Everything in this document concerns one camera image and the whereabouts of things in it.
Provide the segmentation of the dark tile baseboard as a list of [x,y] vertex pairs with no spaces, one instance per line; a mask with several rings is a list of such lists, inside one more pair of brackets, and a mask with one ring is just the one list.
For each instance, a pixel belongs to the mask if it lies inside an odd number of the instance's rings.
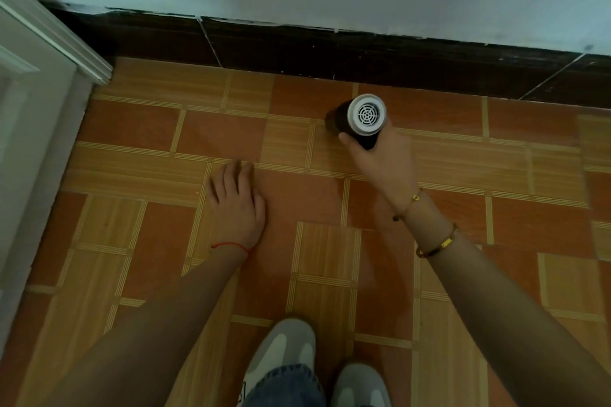
[[611,55],[42,2],[99,55],[611,110]]

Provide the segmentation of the blue jeans leg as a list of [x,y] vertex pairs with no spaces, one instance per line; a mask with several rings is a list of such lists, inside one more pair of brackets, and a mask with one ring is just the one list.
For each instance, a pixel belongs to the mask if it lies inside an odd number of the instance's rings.
[[265,374],[241,407],[327,407],[327,401],[313,370],[305,364],[292,364]]

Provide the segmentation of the grey white sneaker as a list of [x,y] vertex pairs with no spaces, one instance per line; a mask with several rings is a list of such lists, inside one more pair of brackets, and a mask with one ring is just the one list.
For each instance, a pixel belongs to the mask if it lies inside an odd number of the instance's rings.
[[305,320],[285,318],[272,326],[250,360],[236,407],[241,407],[253,386],[274,368],[305,364],[314,372],[316,346],[315,332]]
[[392,407],[381,375],[370,365],[345,365],[335,382],[329,407]]

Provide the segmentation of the grey white left sneaker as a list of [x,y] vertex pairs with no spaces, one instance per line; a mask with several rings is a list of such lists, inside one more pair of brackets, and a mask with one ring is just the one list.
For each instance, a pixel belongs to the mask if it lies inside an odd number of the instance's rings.
[[236,407],[241,407],[253,386],[274,368],[305,364],[314,372],[316,346],[315,332],[305,320],[285,318],[272,326],[250,360]]

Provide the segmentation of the person's left forearm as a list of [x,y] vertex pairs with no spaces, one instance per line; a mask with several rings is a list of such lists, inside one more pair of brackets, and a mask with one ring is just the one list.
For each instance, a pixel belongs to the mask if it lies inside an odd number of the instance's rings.
[[213,249],[104,334],[53,389],[44,407],[164,407],[231,277],[247,259]]

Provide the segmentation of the person's right hand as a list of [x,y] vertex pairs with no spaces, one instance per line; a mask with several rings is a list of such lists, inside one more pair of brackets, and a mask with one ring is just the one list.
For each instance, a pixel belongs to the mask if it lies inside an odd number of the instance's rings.
[[409,136],[399,132],[388,119],[368,153],[369,159],[353,159],[355,166],[385,197],[395,214],[404,217],[420,193]]

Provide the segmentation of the person's right forearm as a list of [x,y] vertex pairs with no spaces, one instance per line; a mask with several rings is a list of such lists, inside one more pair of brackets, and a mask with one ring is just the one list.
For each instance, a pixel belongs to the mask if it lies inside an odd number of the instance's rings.
[[611,407],[611,375],[428,195],[399,218],[517,405]]

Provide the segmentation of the grey white right sneaker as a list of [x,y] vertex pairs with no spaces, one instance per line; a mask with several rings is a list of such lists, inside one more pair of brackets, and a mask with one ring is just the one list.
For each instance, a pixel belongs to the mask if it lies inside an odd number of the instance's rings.
[[381,375],[370,365],[345,365],[335,382],[329,407],[392,407]]

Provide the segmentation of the black hair dryer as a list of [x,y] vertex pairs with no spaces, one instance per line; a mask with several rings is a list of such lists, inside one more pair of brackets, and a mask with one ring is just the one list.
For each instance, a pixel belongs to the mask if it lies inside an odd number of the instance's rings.
[[383,100],[373,94],[362,94],[330,110],[325,117],[325,127],[335,136],[346,133],[365,150],[371,150],[386,120]]

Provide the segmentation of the person's left hand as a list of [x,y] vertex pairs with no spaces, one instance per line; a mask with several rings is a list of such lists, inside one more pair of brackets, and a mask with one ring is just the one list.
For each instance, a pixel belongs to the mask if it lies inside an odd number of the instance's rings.
[[214,182],[219,200],[218,205],[211,206],[213,213],[211,248],[235,248],[249,255],[258,244],[263,232],[256,228],[251,186],[253,165],[248,162],[241,163],[240,194],[235,197],[225,197],[225,165],[208,178]]

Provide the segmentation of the white door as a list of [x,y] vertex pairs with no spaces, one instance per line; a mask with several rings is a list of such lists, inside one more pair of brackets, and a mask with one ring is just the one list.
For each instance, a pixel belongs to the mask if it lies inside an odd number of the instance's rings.
[[92,88],[111,76],[38,0],[0,0],[0,359]]

